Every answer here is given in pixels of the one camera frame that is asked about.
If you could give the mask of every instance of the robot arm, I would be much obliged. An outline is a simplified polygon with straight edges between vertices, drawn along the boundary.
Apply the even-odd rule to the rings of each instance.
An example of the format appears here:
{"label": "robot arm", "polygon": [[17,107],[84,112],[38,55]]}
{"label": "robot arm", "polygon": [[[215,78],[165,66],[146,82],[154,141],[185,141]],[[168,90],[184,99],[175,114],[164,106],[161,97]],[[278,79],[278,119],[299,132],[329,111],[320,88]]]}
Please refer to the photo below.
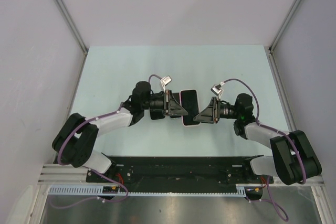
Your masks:
{"label": "robot arm", "polygon": [[[321,174],[321,164],[303,131],[279,131],[261,124],[253,115],[253,98],[248,94],[239,94],[234,105],[221,101],[224,84],[225,82],[221,82],[211,88],[216,97],[212,97],[208,107],[198,114],[194,121],[218,123],[220,118],[235,119],[234,131],[237,136],[270,148],[273,156],[257,156],[248,160],[256,175],[277,176],[286,185],[291,185],[304,180],[303,173],[306,178]],[[297,153],[288,138],[297,149]]]}
{"label": "robot arm", "polygon": [[138,82],[132,95],[115,112],[91,119],[86,119],[78,113],[72,114],[53,141],[58,160],[62,160],[59,163],[64,162],[73,167],[85,166],[105,173],[112,161],[93,150],[97,137],[138,123],[144,117],[144,110],[150,111],[153,120],[171,115],[188,115],[174,99],[172,91],[165,88],[171,80],[169,76],[161,79],[163,91],[159,93],[152,93],[149,82]]}

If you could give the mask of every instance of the white wall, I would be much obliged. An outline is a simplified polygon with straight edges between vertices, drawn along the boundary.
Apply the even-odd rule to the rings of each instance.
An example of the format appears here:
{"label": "white wall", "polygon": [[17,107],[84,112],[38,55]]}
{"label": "white wall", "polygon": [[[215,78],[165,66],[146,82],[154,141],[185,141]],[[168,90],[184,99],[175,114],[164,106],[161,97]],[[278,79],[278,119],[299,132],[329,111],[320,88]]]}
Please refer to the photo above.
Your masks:
{"label": "white wall", "polygon": [[53,154],[83,55],[53,0],[0,0],[0,223]]}
{"label": "white wall", "polygon": [[297,127],[322,163],[336,207],[336,0],[304,0],[275,50]]}
{"label": "white wall", "polygon": [[269,46],[294,0],[64,0],[90,46]]}

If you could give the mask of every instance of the metal panel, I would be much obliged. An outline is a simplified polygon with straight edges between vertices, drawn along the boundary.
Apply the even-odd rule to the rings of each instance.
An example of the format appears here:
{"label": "metal panel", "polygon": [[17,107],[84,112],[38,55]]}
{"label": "metal panel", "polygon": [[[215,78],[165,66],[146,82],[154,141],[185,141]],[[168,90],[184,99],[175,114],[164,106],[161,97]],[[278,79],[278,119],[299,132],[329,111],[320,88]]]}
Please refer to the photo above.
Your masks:
{"label": "metal panel", "polygon": [[[274,188],[272,192],[278,204],[288,213],[290,223],[321,223],[310,188]],[[85,196],[48,196],[48,200],[57,206],[73,204],[83,198]],[[41,224],[46,223],[282,224],[283,221],[271,204],[249,204],[243,198],[130,197],[117,204],[103,204],[93,199],[65,210],[46,205],[45,218]]]}
{"label": "metal panel", "polygon": [[[50,188],[50,195],[97,195],[97,196],[115,196],[117,193],[103,193],[103,187],[100,185],[53,185]],[[237,186],[236,193],[209,193],[209,194],[184,194],[184,193],[133,193],[129,196],[179,196],[179,197],[246,197],[245,189]],[[124,192],[118,192],[119,196],[125,195]]]}

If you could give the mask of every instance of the black mounting plate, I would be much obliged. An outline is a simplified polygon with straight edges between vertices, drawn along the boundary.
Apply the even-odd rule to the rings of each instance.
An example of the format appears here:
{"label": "black mounting plate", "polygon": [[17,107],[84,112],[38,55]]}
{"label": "black mounting plate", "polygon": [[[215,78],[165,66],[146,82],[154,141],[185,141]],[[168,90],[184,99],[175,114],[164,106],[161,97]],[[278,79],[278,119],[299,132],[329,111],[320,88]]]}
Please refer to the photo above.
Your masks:
{"label": "black mounting plate", "polygon": [[[110,158],[117,166],[105,175],[115,179],[115,173],[120,173],[134,193],[235,193],[236,184],[261,184],[260,176],[251,175],[244,164],[250,157]],[[86,182],[108,183],[95,173]]]}

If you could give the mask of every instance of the metal frame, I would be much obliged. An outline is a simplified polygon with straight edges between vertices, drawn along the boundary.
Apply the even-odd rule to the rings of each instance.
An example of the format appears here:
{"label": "metal frame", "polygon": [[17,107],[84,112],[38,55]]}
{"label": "metal frame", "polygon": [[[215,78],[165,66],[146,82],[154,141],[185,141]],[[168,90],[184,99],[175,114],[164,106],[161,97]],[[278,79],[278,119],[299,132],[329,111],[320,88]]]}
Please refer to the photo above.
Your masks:
{"label": "metal frame", "polygon": [[[71,165],[60,166],[58,164],[45,164],[41,171],[40,178],[38,180],[39,185],[92,185],[92,183],[86,182],[88,169],[87,168],[73,168]],[[115,186],[113,183],[95,183],[97,186],[110,185]],[[261,184],[236,184],[236,186],[250,186],[259,187]],[[282,187],[286,186],[279,178],[274,178],[274,183],[269,185],[270,187]],[[324,187],[322,177],[317,176],[307,179],[307,183],[304,185],[293,184],[292,187],[297,186],[319,186]]]}
{"label": "metal frame", "polygon": [[295,125],[294,117],[293,117],[292,111],[290,109],[288,98],[285,94],[284,85],[282,84],[282,80],[280,78],[280,74],[279,74],[278,68],[276,66],[276,63],[274,61],[273,54],[266,47],[265,47],[265,52],[266,52],[266,56],[267,56],[269,66],[271,68],[271,72],[272,72],[272,76],[273,76],[273,79],[274,79],[274,82],[275,82],[275,86],[277,88],[277,91],[278,91],[278,94],[279,94],[279,97],[280,97],[280,103],[281,103],[281,106],[282,106],[282,110],[284,111],[284,114],[285,114],[285,119],[286,119],[286,122],[287,122],[288,129],[289,129],[289,131],[295,131],[297,128],[296,128],[296,125]]}
{"label": "metal frame", "polygon": [[270,45],[270,49],[271,51],[273,51],[275,49],[275,47],[277,46],[277,43],[279,41],[279,39],[282,37],[282,35],[284,34],[287,26],[289,25],[291,19],[294,17],[294,14],[296,13],[296,11],[298,10],[300,4],[301,4],[302,0],[294,0],[294,3],[292,4],[292,6],[289,9],[288,14],[286,15],[285,20],[282,22],[280,29],[278,30],[274,40],[272,41],[271,45]]}
{"label": "metal frame", "polygon": [[[86,196],[125,196],[125,192],[104,193],[106,185],[52,185],[49,195],[86,195]],[[208,193],[208,194],[187,194],[187,193],[128,193],[129,196],[188,196],[188,197],[246,197],[245,188],[236,186],[236,193]]]}
{"label": "metal frame", "polygon": [[330,208],[331,203],[326,192],[325,187],[314,186],[311,187],[313,192],[315,203],[320,214],[320,218],[323,224],[335,223],[336,217],[333,209]]}
{"label": "metal frame", "polygon": [[37,197],[36,200],[33,203],[33,210],[32,213],[29,216],[29,222],[26,223],[29,224],[39,224],[41,222],[41,219],[43,217],[43,210],[44,206],[47,201],[48,192],[50,189],[50,185],[38,185],[37,188]]}
{"label": "metal frame", "polygon": [[[79,81],[80,81],[80,78],[82,77],[82,74],[83,74],[83,70],[84,70],[84,66],[85,66],[85,62],[86,62],[86,57],[87,57],[87,54],[84,54],[84,57],[82,59],[81,65],[80,65],[80,70],[79,70],[79,74],[78,74],[78,77],[77,77],[75,90],[73,91],[73,94],[71,96],[71,101],[70,101],[70,103],[69,103],[69,105],[67,107],[68,110],[67,110],[66,117],[64,118],[64,123],[69,118],[69,115],[71,113],[72,107],[74,105],[75,97],[76,97],[78,86],[79,86]],[[52,160],[55,160],[56,156],[57,156],[57,153],[54,152]]]}
{"label": "metal frame", "polygon": [[55,4],[57,6],[57,8],[59,9],[59,11],[61,12],[65,22],[67,23],[74,39],[76,40],[77,44],[79,45],[79,47],[81,48],[81,50],[83,51],[84,55],[87,55],[88,52],[88,48],[85,45],[82,36],[80,35],[75,22],[73,21],[68,8],[65,6],[63,0],[54,0]]}

